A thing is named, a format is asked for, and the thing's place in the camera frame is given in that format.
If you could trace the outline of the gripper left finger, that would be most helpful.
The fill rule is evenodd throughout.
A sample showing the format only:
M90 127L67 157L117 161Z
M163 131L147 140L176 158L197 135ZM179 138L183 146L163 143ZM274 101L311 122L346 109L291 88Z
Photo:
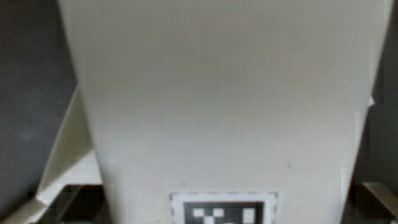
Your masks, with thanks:
M34 224L106 224L101 185L67 185Z

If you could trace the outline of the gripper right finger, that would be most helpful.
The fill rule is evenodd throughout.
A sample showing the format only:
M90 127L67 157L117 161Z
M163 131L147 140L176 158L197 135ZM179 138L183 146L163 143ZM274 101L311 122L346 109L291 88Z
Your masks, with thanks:
M398 194L380 182L362 182L359 212L377 224L398 224Z

